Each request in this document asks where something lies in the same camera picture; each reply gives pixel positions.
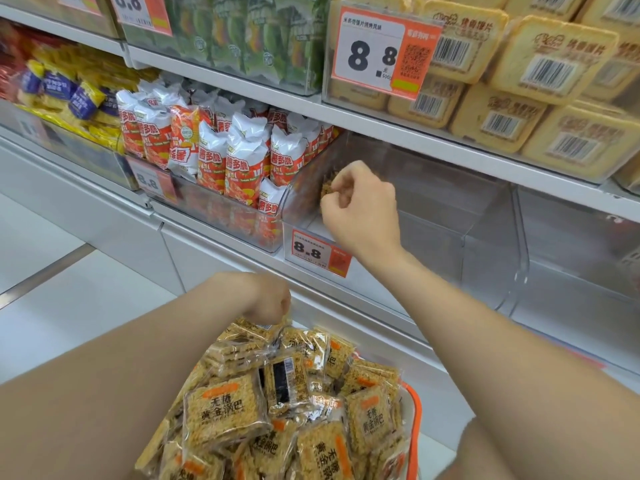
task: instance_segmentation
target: forearm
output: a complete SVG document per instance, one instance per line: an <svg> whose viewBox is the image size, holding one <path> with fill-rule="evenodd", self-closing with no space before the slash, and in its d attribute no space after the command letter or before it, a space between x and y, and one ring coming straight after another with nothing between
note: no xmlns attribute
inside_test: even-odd
<svg viewBox="0 0 640 480"><path fill-rule="evenodd" d="M215 275L0 387L3 478L120 480L118 466L133 466L204 350L246 310L235 279Z"/></svg>
<svg viewBox="0 0 640 480"><path fill-rule="evenodd" d="M639 396L409 255L366 266L416 322L518 478L640 477L629 446L640 444Z"/></svg>

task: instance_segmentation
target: white floor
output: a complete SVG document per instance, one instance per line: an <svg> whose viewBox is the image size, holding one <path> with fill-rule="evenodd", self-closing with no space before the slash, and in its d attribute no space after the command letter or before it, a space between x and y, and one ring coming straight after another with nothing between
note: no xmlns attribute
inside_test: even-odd
<svg viewBox="0 0 640 480"><path fill-rule="evenodd" d="M83 242L0 194L0 293ZM175 296L94 251L0 309L0 384L160 306ZM421 435L422 480L454 452Z"/></svg>

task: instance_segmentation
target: clear plastic bin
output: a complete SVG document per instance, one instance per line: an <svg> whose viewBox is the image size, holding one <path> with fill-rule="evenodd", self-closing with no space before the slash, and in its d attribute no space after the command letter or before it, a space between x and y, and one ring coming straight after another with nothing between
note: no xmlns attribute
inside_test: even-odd
<svg viewBox="0 0 640 480"><path fill-rule="evenodd" d="M2 117L2 125L5 128L126 189L140 189L123 155L41 120L7 101L0 102L0 110L3 114L11 114L14 120L11 124L8 118Z"/></svg>
<svg viewBox="0 0 640 480"><path fill-rule="evenodd" d="M395 185L405 249L444 279L509 315L528 263L515 188L354 133L336 140L295 177L282 213L285 258L406 314L356 259L343 272L349 257L341 256L345 253L322 223L319 201L325 178L357 159ZM310 246L316 252L309 254Z"/></svg>
<svg viewBox="0 0 640 480"><path fill-rule="evenodd" d="M328 0L164 0L172 35L123 25L135 47L310 95L322 87Z"/></svg>
<svg viewBox="0 0 640 480"><path fill-rule="evenodd" d="M108 0L95 0L95 4L90 2L92 11L62 5L58 0L0 0L0 3L98 35L110 38L122 37L118 31L118 24L114 21Z"/></svg>
<svg viewBox="0 0 640 480"><path fill-rule="evenodd" d="M201 185L162 170L146 160L127 157L149 197L229 233L268 253L282 245L282 207L275 216L248 207Z"/></svg>
<svg viewBox="0 0 640 480"><path fill-rule="evenodd" d="M640 387L640 224L519 193L531 265L513 319Z"/></svg>
<svg viewBox="0 0 640 480"><path fill-rule="evenodd" d="M356 85L345 78L353 75L348 70L333 74L334 58L339 68L350 50L362 55L349 46L351 17L340 17L349 6L374 16L444 22L415 100ZM384 72L381 52L375 52L384 45L371 33L376 29L357 28L359 40L371 44L367 67L354 71ZM411 37L408 27L405 33L404 39ZM402 68L394 61L386 69L424 66L426 58L414 54ZM324 101L571 177L601 183L640 150L638 89L637 0L331 2Z"/></svg>

